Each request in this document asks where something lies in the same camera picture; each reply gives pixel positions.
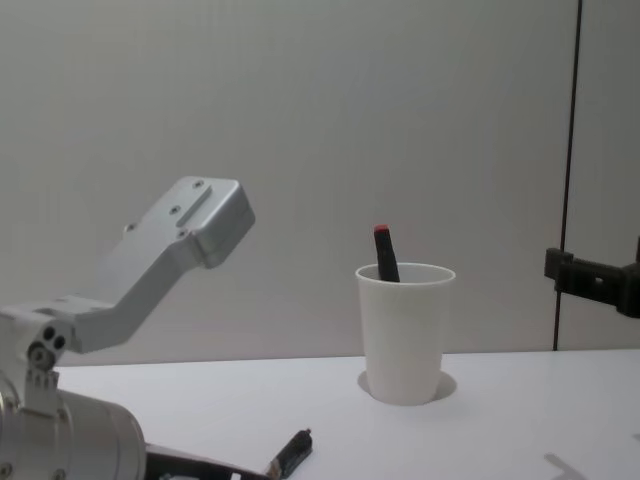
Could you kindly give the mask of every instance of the metal bracket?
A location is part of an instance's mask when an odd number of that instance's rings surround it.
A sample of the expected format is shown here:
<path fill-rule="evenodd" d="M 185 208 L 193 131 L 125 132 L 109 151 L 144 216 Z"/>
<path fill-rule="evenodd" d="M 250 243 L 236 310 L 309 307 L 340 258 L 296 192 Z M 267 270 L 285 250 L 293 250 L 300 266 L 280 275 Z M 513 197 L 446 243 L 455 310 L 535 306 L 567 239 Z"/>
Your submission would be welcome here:
<path fill-rule="evenodd" d="M 571 253 L 549 248 L 544 275 L 556 281 L 557 292 L 614 305 L 622 315 L 640 318 L 640 239 L 635 263 L 622 268 L 577 259 Z"/>

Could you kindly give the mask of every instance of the gray wall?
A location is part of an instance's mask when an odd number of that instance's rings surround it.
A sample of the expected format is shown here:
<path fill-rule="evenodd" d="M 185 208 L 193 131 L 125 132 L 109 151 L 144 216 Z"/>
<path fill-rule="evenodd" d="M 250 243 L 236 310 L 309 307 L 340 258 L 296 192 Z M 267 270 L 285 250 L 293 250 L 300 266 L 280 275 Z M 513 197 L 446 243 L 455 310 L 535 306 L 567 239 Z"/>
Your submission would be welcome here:
<path fill-rule="evenodd" d="M 361 352 L 353 271 L 458 273 L 449 351 L 551 348 L 573 0 L 4 0 L 0 304 L 72 292 L 178 177 L 258 223 L 90 363 Z"/>
<path fill-rule="evenodd" d="M 640 235 L 640 4 L 584 4 L 568 251 L 628 265 Z M 562 296 L 562 349 L 640 347 L 640 322 L 614 308 Z"/>

